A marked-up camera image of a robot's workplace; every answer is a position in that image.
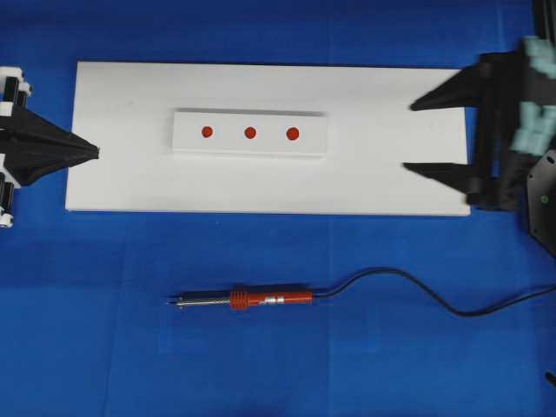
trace white block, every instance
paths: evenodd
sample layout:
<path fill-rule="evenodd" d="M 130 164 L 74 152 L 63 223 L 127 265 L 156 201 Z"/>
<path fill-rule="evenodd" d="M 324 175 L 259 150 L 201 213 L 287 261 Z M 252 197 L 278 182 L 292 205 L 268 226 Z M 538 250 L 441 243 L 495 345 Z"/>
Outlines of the white block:
<path fill-rule="evenodd" d="M 14 109 L 13 102 L 0 102 L 0 116 L 11 117 L 11 113 Z"/>
<path fill-rule="evenodd" d="M 13 76 L 19 80 L 20 83 L 23 82 L 23 71 L 18 67 L 0 67 L 0 92 L 3 92 L 6 86 L 6 78 L 8 76 Z"/>
<path fill-rule="evenodd" d="M 21 185 L 19 184 L 19 182 L 16 181 L 16 179 L 10 174 L 10 172 L 3 165 L 3 161 L 4 161 L 5 157 L 6 157 L 5 154 L 0 154 L 0 172 L 5 175 L 5 177 L 6 177 L 5 181 L 11 182 L 12 184 L 14 184 L 15 189 L 20 189 Z"/>
<path fill-rule="evenodd" d="M 69 170 L 66 208 L 467 215 L 461 193 L 401 166 L 467 163 L 463 109 L 408 109 L 454 73 L 79 63 L 73 131 L 102 151 Z M 177 155 L 179 109 L 323 113 L 328 151 L 324 158 Z"/>
<path fill-rule="evenodd" d="M 172 143 L 175 152 L 322 157 L 327 129 L 323 115 L 177 111 Z"/>

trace black cable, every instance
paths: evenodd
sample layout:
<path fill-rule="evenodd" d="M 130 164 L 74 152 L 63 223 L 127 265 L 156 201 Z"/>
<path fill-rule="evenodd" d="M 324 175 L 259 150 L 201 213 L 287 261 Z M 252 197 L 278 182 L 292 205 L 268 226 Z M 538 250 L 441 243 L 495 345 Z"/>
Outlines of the black cable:
<path fill-rule="evenodd" d="M 544 289 L 544 290 L 536 292 L 536 293 L 532 293 L 532 294 L 529 294 L 529 295 L 524 295 L 524 296 L 521 296 L 519 298 L 513 298 L 513 299 L 508 300 L 508 301 L 498 302 L 496 304 L 493 304 L 490 307 L 480 308 L 478 310 L 471 310 L 471 311 L 461 311 L 461 310 L 458 310 L 457 308 L 451 306 L 450 304 L 448 304 L 442 297 L 440 297 L 438 294 L 436 294 L 431 288 L 429 288 L 423 282 L 419 281 L 417 278 L 415 278 L 413 275 L 409 274 L 406 271 L 403 271 L 403 270 L 397 269 L 397 268 L 369 268 L 369 269 L 365 269 L 365 270 L 359 272 L 358 274 L 354 275 L 349 280 L 347 280 L 343 284 L 339 285 L 337 288 L 332 288 L 325 293 L 314 294 L 314 298 L 334 297 L 335 295 L 338 295 L 344 289 L 348 288 L 353 283 L 358 281 L 360 278 L 363 278 L 365 276 L 370 276 L 370 275 L 382 275 L 382 274 L 399 275 L 399 276 L 402 276 L 403 278 L 406 278 L 407 280 L 409 280 L 413 284 L 415 284 L 417 287 L 419 287 L 422 291 L 424 291 L 425 293 L 427 293 L 428 295 L 433 297 L 436 300 L 436 302 L 438 302 L 447 311 L 449 311 L 450 313 L 455 314 L 459 317 L 480 317 L 482 315 L 488 315 L 488 314 L 496 313 L 497 311 L 500 311 L 502 308 L 508 308 L 508 307 L 510 307 L 514 304 L 519 303 L 519 302 L 523 302 L 523 301 L 526 301 L 526 300 L 531 300 L 532 298 L 541 297 L 542 295 L 552 293 L 552 291 L 556 291 L 556 285 L 554 285 L 554 286 L 551 286 L 547 289 Z"/>

